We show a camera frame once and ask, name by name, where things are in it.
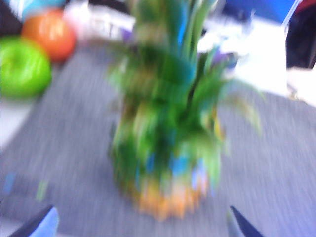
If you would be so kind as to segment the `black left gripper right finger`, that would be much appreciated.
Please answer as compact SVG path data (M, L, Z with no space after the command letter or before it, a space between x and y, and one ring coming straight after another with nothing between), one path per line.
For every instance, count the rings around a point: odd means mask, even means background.
M227 228L230 237L263 237L262 233L232 205L227 213Z

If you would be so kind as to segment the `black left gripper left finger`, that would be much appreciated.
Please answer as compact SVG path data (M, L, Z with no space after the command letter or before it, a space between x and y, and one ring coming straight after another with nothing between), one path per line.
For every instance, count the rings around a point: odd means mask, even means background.
M59 226L59 213L49 205L31 217L9 237L54 237Z

